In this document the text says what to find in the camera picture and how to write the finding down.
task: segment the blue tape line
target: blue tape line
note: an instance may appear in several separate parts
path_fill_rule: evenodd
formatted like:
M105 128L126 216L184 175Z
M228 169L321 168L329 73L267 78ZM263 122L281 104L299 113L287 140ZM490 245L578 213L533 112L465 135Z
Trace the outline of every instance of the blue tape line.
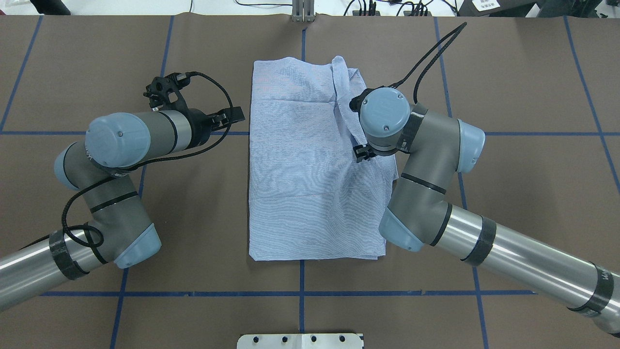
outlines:
M463 174L457 173L456 176L459 178L459 189L461 190L461 205L463 208L467 209L467 197L465 196L465 184L463 184Z
M84 135L86 131L2 131L3 135Z
M166 48L164 49L164 59L161 61L161 72L159 76L164 76L166 72L166 61L168 60L168 49L170 48L170 38L172 37L172 26L174 24L174 16L170 16L170 24L168 24L168 37L166 38Z
M301 60L306 61L306 29L301 31Z
M125 297L299 297L298 291L128 291Z
M306 61L306 30L301 31L301 60ZM299 332L306 331L306 261L299 261Z
M538 293L530 291L529 289L497 289L480 291L481 296L535 296L537 294Z
M475 296L476 291L455 290L455 291L424 291L422 296Z
M84 135L86 131L1 131L0 135ZM596 136L598 137L600 133L598 132L508 132L508 131L498 131L498 132L484 132L487 136ZM212 135L222 135L223 131L212 132ZM229 131L229 136L248 136L250 132L248 131ZM620 132L603 132L605 137L615 137L620 136Z
M299 261L299 332L306 331L306 261Z
M476 287L476 302L478 303L478 316L480 317L480 329L482 330L482 344L484 349L489 349L489 338L487 336L487 322L484 320L484 308L482 306L482 293L480 291L480 282L478 280L478 269L472 267L474 273L474 285Z
M484 132L487 136L598 136L597 132Z
M140 174L140 186L138 187L138 196L142 198L142 192L144 191L144 179L146 177L146 167L148 165L142 166L142 173Z
M123 297L435 297L476 296L476 290L454 291L125 291ZM482 290L482 296L529 296L526 289ZM115 291L48 291L41 297L118 297Z
M437 21L437 17L433 17L435 21L435 37L437 41L441 40L439 34L439 23ZM450 104L450 94L448 92L448 79L446 78L446 69L443 63L443 57L440 56L439 63L441 65L441 78L443 79L443 91L446 94L446 107L448 109L448 116L452 117L452 106ZM461 203L463 208L467 209L467 197L465 196L465 186L463 185L463 175L458 173L459 178L459 188L461 189ZM480 317L480 330L482 332L482 343L484 344L484 349L489 349L489 340L487 338L487 326L484 320L484 309L482 308L482 296L480 295L480 284L478 282L478 272L476 268L472 269L474 271L474 284L476 285L476 300L478 303L478 315Z
M421 291L306 291L306 297L421 296Z
M592 111L592 117L594 117L594 123L596 124L596 129L598 130L598 134L601 137L601 143L603 144L603 149L605 150L605 156L607 157L607 162L609 163L609 167L611 168L611 175L614 178L614 182L616 183L616 190L620 193L620 181L618 180L618 174L616 173L616 167L614 166L614 161L611 159L611 155L609 154L609 149L607 148L607 142L605 141L605 136L603 135L603 129L601 128L601 123L598 120L598 116L596 115L596 109L594 108L594 103L592 102L592 98L590 96L590 91L588 90L588 85L585 83L585 78L583 77L583 72L581 69L581 65L579 64L579 58L577 58L577 51L575 50L575 44L573 43L573 37L570 33L569 26L569 18L564 16L564 25L566 26L566 34L569 37L570 50L573 53L573 58L575 59L575 65L577 66L577 72L579 73L579 78L581 79L583 85L583 91L588 99L588 104L590 105L590 110Z
M28 45L28 50L26 50L26 55L24 56L24 60L22 61L22 66L19 68L17 79L15 79L15 84L13 85L13 91L11 91L11 95L9 96L9 101L6 104L4 114L2 115L2 121L0 121L0 131L4 129L4 124L6 123L6 119L7 117L9 117L9 112L11 111L11 105L13 104L13 99L15 98L15 94L17 93L17 87L19 86L19 81L21 81L22 75L24 74L24 69L26 68L26 63L28 62L28 58L30 57L30 52L32 51L32 47L35 44L35 39L37 38L38 30L41 27L41 22L43 22L43 16L39 16L39 19L37 21L37 26L35 27L35 31L34 33L32 33L32 38L30 39L30 45Z
M42 297L118 297L115 291L47 291Z
M216 131L211 132L212 135L223 135L224 131ZM229 136L249 136L250 132L248 131L228 131Z
M170 23L168 24L168 35L166 37L166 47L164 49L164 57L161 61L161 74L160 76L164 76L164 72L166 71L166 61L168 58L168 49L170 48L170 38L172 37L172 28L174 24L174 16L170 16ZM146 176L146 166L142 168L142 174L140 176L140 186L138 189L138 195L142 197L142 193L144 191L144 177ZM110 349L114 349L116 346L116 339L118 335L118 326L120 324L120 314L123 310L123 299L125 298L125 288L127 285L127 276L129 274L129 268L125 268L123 270L123 281L120 285L120 292L118 295L118 304L117 304L117 313L114 318L114 327L112 329L112 339L110 340Z
M114 327L112 327L112 339L110 339L110 349L114 349L116 346L116 339L118 335L118 326L120 325L120 314L123 310L123 299L125 293L125 286L127 285L127 275L129 274L129 268L123 270L123 281L120 284L120 292L118 293L117 313L114 317Z

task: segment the blue striped fabric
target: blue striped fabric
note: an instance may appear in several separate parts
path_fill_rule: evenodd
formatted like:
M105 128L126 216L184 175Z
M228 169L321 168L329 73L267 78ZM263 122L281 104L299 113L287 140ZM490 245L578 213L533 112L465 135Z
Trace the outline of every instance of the blue striped fabric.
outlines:
M250 118L250 256L257 261L385 255L379 223L394 156L357 164L365 144L348 108L366 88L342 57L254 63Z

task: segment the blue joint cap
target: blue joint cap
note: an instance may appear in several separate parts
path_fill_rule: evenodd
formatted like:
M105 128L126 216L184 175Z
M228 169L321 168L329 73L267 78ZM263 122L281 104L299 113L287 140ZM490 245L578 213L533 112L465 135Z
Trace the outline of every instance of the blue joint cap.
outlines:
M424 243L420 241L411 230L399 220L388 208L386 208L381 223L379 233L387 241L405 250L418 252Z
M409 114L411 107L400 91L378 88L362 101L360 124L364 132L373 137L390 137L405 127Z
M461 132L461 149L459 151L459 166L456 168L456 171L467 173L478 162L482 148L484 148L486 136L483 130L469 125L461 119L459 119L459 128Z
M161 241L155 230L155 225L151 223L151 225L149 225L149 227L114 260L114 263L121 269L129 268L153 256L159 251L159 248L161 248Z
M54 161L54 174L56 175L56 178L58 178L58 181L63 183L67 188L71 190L79 190L78 187L71 183L69 178L67 178L67 174L64 172L64 157L67 155L67 151L73 146L73 144L66 147L65 150L63 150L63 152L56 157L56 160Z
M118 112L96 118L86 131L86 150L105 167L129 167L144 158L151 134L139 117Z

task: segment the label sticker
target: label sticker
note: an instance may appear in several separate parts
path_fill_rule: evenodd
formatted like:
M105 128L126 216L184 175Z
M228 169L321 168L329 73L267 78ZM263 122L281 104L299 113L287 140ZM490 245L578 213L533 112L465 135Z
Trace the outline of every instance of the label sticker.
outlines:
M481 12L500 7L497 0L472 0L472 2L474 3L476 9Z

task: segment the white bracket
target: white bracket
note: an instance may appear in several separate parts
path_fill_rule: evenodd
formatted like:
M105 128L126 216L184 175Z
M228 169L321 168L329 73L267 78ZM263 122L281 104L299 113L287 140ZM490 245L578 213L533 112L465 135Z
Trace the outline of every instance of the white bracket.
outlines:
M314 0L293 0L293 22L314 22Z
M364 349L358 333L243 335L237 349Z

